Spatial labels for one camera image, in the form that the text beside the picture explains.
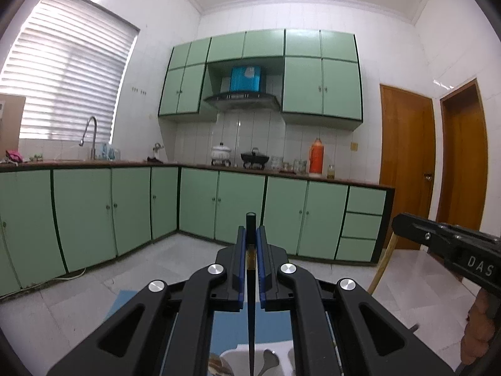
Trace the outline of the person's right hand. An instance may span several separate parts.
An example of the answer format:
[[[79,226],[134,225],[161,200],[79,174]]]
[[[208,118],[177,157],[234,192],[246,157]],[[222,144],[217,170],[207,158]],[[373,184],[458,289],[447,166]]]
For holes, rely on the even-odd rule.
[[[487,315],[488,308],[488,292],[481,289],[469,310],[460,344],[460,359],[464,365],[474,363],[488,352],[489,342],[495,333],[494,322]]]

